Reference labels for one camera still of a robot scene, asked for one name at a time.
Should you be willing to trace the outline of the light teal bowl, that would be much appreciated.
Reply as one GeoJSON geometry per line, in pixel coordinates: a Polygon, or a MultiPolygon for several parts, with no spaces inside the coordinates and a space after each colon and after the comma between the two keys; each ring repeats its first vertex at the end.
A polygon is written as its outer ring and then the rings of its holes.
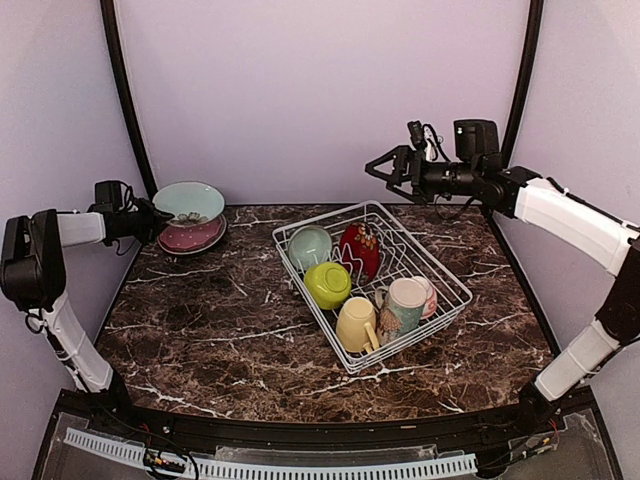
{"type": "Polygon", "coordinates": [[[293,267],[306,272],[311,267],[330,259],[332,239],[327,230],[317,225],[306,225],[294,232],[287,256],[293,267]]]}

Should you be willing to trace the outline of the red and teal plate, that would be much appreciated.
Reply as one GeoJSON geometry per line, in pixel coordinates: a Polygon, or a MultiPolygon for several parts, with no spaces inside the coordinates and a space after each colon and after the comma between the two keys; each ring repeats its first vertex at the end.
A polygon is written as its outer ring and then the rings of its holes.
{"type": "Polygon", "coordinates": [[[164,243],[161,240],[157,241],[157,244],[160,246],[160,248],[172,255],[190,255],[190,254],[196,254],[196,253],[200,253],[200,252],[204,252],[205,250],[213,247],[214,245],[218,244],[220,241],[222,240],[222,236],[219,237],[215,237],[215,238],[211,238],[210,240],[208,240],[207,242],[201,244],[201,245],[196,245],[196,246],[192,246],[192,247],[176,247],[176,246],[169,246],[168,244],[164,243]]]}

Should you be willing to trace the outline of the dark red floral bowl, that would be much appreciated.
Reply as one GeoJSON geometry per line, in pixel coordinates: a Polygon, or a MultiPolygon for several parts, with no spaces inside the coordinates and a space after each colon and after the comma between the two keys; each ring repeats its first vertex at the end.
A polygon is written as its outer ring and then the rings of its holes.
{"type": "Polygon", "coordinates": [[[380,242],[371,225],[365,222],[349,224],[340,239],[341,262],[351,268],[358,285],[372,282],[381,265],[380,242]]]}

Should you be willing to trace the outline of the pink and white cup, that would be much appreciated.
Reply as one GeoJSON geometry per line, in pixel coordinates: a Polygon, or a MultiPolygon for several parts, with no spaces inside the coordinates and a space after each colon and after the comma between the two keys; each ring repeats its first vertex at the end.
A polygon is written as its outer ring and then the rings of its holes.
{"type": "Polygon", "coordinates": [[[427,300],[423,307],[421,315],[422,320],[426,320],[436,313],[437,310],[437,291],[430,280],[423,276],[414,276],[413,280],[419,283],[426,291],[427,300]]]}

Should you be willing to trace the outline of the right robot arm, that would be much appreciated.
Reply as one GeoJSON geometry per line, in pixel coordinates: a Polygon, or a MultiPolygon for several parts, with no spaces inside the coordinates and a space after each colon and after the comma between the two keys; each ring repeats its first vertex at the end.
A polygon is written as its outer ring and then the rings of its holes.
{"type": "Polygon", "coordinates": [[[496,124],[454,123],[455,155],[444,154],[434,129],[407,125],[410,144],[368,162],[367,174],[415,204],[466,196],[508,218],[539,227],[583,252],[614,278],[593,321],[522,390],[510,413],[521,434],[534,432],[549,405],[592,375],[620,349],[639,339],[639,228],[569,192],[556,180],[525,167],[506,167],[496,124]]]}

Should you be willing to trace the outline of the left black frame post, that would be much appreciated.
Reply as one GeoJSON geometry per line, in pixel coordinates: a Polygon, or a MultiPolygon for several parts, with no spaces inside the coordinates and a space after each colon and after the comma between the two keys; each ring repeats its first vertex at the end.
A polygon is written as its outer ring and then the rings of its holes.
{"type": "Polygon", "coordinates": [[[157,193],[158,187],[144,144],[127,75],[116,3],[113,0],[100,0],[99,3],[111,69],[130,145],[146,194],[149,199],[152,199],[157,193]]]}

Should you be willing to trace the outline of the black front rail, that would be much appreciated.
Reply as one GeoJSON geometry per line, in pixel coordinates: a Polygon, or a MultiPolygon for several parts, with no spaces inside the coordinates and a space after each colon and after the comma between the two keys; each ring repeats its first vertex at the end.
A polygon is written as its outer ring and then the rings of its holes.
{"type": "Polygon", "coordinates": [[[507,405],[478,412],[365,423],[292,424],[223,420],[205,416],[169,413],[134,406],[133,418],[123,424],[113,420],[84,394],[61,390],[54,411],[70,413],[89,421],[105,433],[131,432],[146,424],[153,446],[172,443],[194,451],[212,453],[221,446],[276,450],[340,450],[412,447],[434,444],[439,450],[467,452],[502,449],[522,436],[511,421],[518,407],[507,405]]]}

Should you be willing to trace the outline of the striped rim cream plate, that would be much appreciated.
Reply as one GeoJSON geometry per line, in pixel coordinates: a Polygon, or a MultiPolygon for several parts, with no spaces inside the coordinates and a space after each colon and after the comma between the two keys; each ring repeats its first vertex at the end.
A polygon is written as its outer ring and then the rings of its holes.
{"type": "Polygon", "coordinates": [[[192,249],[179,249],[179,248],[172,248],[167,246],[166,244],[159,242],[158,246],[167,254],[169,255],[174,255],[174,256],[190,256],[190,255],[196,255],[196,254],[201,254],[204,253],[208,250],[211,250],[212,248],[214,248],[215,246],[219,245],[222,243],[222,239],[218,239],[217,241],[210,243],[208,245],[201,245],[198,248],[192,248],[192,249]]]}

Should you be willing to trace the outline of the right black frame post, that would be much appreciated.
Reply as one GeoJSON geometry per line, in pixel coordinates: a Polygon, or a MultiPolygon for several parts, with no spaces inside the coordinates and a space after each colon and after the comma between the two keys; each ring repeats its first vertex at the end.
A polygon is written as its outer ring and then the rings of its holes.
{"type": "Polygon", "coordinates": [[[514,152],[524,109],[527,101],[529,86],[535,64],[540,29],[544,11],[543,0],[530,0],[526,29],[515,83],[514,94],[509,111],[503,141],[501,145],[502,162],[508,167],[514,152]]]}

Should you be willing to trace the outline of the yellow mug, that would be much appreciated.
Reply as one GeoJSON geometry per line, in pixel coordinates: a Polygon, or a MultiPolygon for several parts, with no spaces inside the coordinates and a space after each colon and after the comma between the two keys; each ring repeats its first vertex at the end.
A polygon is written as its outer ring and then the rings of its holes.
{"type": "Polygon", "coordinates": [[[339,312],[336,335],[349,353],[372,353],[379,349],[373,304],[364,297],[349,298],[339,312]]]}

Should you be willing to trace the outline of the black frame post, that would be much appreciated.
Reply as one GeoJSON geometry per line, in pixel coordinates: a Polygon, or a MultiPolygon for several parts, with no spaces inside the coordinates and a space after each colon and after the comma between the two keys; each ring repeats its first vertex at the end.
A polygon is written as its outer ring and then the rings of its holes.
{"type": "Polygon", "coordinates": [[[508,167],[514,152],[524,109],[527,101],[529,86],[535,64],[540,29],[544,11],[543,0],[530,0],[526,29],[515,83],[514,94],[509,111],[503,141],[501,145],[502,162],[508,167]]]}
{"type": "Polygon", "coordinates": [[[144,144],[127,75],[116,3],[113,0],[100,0],[99,3],[111,69],[130,145],[146,194],[149,199],[152,199],[157,193],[158,187],[144,144]]]}

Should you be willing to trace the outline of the light teal plate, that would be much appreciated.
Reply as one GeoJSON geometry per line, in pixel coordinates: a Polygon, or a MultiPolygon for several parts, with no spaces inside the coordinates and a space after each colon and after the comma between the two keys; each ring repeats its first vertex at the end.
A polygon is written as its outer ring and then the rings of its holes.
{"type": "Polygon", "coordinates": [[[197,181],[184,181],[161,188],[153,197],[154,206],[173,217],[168,224],[186,228],[216,219],[225,199],[218,189],[197,181]]]}

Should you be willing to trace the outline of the teal patterned mug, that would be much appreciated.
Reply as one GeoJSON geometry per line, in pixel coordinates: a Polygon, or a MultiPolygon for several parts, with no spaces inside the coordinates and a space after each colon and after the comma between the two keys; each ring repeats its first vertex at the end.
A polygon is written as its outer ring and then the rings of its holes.
{"type": "Polygon", "coordinates": [[[378,308],[377,337],[387,345],[414,330],[422,317],[427,291],[412,278],[394,280],[375,290],[378,308]]]}

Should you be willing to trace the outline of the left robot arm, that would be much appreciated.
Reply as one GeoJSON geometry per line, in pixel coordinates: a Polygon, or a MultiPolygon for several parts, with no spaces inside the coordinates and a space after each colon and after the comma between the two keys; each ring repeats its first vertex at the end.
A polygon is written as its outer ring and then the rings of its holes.
{"type": "Polygon", "coordinates": [[[106,393],[121,381],[77,319],[67,292],[66,247],[122,238],[149,243],[174,215],[137,198],[118,180],[94,186],[86,212],[47,209],[7,220],[1,249],[1,290],[25,314],[31,333],[44,336],[80,390],[106,393]]]}

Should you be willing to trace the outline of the pink polka dot plate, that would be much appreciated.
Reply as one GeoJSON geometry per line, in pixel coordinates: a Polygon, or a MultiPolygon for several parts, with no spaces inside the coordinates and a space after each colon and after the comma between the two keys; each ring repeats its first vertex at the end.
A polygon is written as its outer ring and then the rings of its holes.
{"type": "Polygon", "coordinates": [[[201,245],[211,238],[223,236],[227,227],[226,218],[223,215],[209,222],[189,227],[170,226],[157,238],[169,246],[192,247],[201,245]]]}

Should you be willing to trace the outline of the lime green bowl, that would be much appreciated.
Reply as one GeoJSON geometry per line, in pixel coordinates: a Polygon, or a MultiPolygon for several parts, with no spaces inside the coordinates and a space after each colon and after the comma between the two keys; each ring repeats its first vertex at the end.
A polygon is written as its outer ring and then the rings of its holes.
{"type": "Polygon", "coordinates": [[[311,267],[304,275],[304,285],[322,310],[339,308],[351,293],[351,277],[345,267],[324,262],[311,267]]]}

